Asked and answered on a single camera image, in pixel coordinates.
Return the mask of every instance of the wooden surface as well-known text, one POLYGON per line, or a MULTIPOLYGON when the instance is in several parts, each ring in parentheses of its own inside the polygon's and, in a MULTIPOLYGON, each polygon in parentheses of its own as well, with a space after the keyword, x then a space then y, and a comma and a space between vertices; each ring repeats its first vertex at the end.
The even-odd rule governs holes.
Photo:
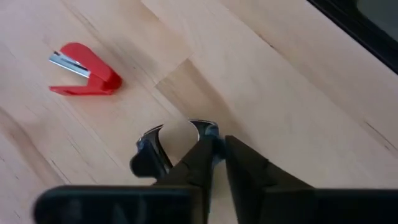
MULTIPOLYGON (((129 171, 136 140, 166 123, 177 162, 195 143, 186 118, 316 187, 398 187, 398 77, 305 0, 5 0, 0 30, 0 223, 32 223, 55 185, 151 183, 129 171), (49 92, 85 82, 47 60, 71 41, 122 89, 49 92)), ((223 166, 211 211, 236 223, 223 166)))

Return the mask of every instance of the dark object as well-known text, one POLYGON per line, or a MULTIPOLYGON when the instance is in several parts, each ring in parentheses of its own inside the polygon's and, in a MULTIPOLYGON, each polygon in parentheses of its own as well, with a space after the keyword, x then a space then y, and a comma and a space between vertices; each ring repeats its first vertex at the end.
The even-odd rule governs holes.
POLYGON ((156 146, 145 144, 132 158, 134 173, 157 178, 154 185, 58 187, 37 199, 35 222, 207 223, 212 171, 225 159, 240 224, 398 223, 396 190, 315 189, 234 136, 221 139, 215 123, 191 123, 198 129, 198 142, 176 166, 170 166, 164 151, 155 152, 161 149, 157 134, 152 139, 156 146))
POLYGON ((396 0, 308 0, 392 71, 398 73, 396 0))

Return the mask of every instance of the wood grain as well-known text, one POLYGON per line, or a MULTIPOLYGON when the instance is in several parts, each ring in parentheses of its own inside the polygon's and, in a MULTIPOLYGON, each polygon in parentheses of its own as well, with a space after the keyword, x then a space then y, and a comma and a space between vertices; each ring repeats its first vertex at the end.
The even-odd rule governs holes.
POLYGON ((214 1, 222 2, 398 155, 398 76, 394 72, 306 0, 214 1))
MULTIPOLYGON (((317 187, 398 185, 393 153, 223 5, 187 0, 143 3, 186 38, 194 51, 190 60, 261 154, 317 187)), ((184 93, 183 99, 197 97, 184 93)))
MULTIPOLYGON (((176 163, 195 143, 187 118, 316 187, 398 187, 396 75, 304 0, 1 1, 0 30, 0 223, 32 223, 55 185, 153 182, 128 168, 136 140, 165 123, 176 163), (86 82, 47 61, 72 41, 120 91, 49 92, 86 82)), ((210 223, 236 223, 223 165, 214 178, 210 223)))

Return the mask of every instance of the red staple remover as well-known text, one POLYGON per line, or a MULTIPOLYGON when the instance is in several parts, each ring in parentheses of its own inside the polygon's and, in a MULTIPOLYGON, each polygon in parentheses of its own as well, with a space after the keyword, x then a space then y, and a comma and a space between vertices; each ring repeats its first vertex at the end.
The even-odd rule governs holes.
POLYGON ((50 86, 61 95, 111 95, 122 84, 120 76, 83 44, 63 46, 50 61, 88 78, 86 86, 50 86))

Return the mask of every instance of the metal jaw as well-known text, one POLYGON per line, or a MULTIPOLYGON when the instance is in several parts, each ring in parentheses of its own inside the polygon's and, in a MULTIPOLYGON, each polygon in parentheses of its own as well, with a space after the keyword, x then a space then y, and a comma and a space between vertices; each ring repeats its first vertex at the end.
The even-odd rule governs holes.
MULTIPOLYGON (((217 123, 200 119, 188 121, 196 128, 198 141, 204 138, 220 138, 217 123)), ((138 153, 130 160, 130 169, 134 175, 159 180, 173 168, 159 141, 159 131, 162 128, 163 124, 150 129, 137 141, 138 153)))
POLYGON ((90 76, 90 71, 85 68, 81 63, 78 61, 66 56, 60 52, 54 52, 50 58, 50 62, 59 65, 63 68, 66 68, 69 71, 75 72, 83 77, 88 78, 90 76))

